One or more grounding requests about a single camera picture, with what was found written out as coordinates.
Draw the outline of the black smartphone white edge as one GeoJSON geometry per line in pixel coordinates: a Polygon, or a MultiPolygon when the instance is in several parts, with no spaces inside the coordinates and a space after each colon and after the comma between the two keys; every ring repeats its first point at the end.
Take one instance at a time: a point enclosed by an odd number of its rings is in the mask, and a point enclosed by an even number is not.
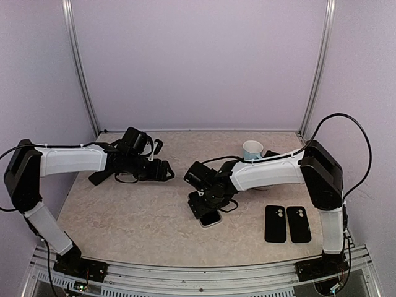
{"type": "Polygon", "coordinates": [[[219,224],[221,221],[222,216],[218,211],[208,213],[199,219],[199,223],[203,228],[210,228],[211,226],[219,224]]]}

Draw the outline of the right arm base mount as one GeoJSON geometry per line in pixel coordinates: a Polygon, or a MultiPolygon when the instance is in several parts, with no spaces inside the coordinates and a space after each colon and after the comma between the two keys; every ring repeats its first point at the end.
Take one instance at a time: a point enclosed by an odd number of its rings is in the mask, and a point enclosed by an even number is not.
{"type": "Polygon", "coordinates": [[[320,257],[299,261],[295,264],[300,282],[314,280],[349,269],[344,254],[322,254],[320,257]]]}

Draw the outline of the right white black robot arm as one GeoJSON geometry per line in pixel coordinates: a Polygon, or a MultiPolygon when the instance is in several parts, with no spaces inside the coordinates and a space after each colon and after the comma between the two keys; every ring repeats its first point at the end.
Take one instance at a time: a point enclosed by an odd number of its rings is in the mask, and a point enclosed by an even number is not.
{"type": "Polygon", "coordinates": [[[259,160],[229,156],[219,170],[194,162],[184,180],[195,190],[188,204],[195,218],[216,212],[241,191],[280,184],[305,184],[321,218],[323,252],[316,268],[324,275],[336,269],[343,250],[343,170],[321,144],[313,140],[303,148],[259,160]]]}

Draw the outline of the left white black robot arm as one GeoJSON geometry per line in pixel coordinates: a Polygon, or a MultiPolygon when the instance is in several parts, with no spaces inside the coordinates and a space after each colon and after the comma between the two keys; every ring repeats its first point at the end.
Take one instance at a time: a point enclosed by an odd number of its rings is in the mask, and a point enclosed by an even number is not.
{"type": "Polygon", "coordinates": [[[152,152],[145,154],[143,150],[127,150],[120,141],[56,146],[24,139],[9,149],[12,157],[4,173],[4,184],[14,209],[57,255],[63,256],[63,266],[73,275],[80,275],[87,268],[86,260],[78,255],[79,248],[43,203],[40,179],[53,174],[90,171],[94,185],[121,173],[130,174],[138,181],[165,182],[174,178],[174,172],[167,161],[155,158],[160,150],[160,140],[154,142],[152,152]]]}

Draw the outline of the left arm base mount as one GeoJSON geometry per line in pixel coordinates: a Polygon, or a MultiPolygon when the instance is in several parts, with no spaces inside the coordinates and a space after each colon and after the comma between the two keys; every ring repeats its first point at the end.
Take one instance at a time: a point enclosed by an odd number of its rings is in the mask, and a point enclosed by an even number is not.
{"type": "Polygon", "coordinates": [[[103,283],[108,264],[98,260],[83,258],[81,250],[77,246],[73,246],[64,255],[56,254],[56,262],[53,269],[56,272],[72,277],[103,283]]]}

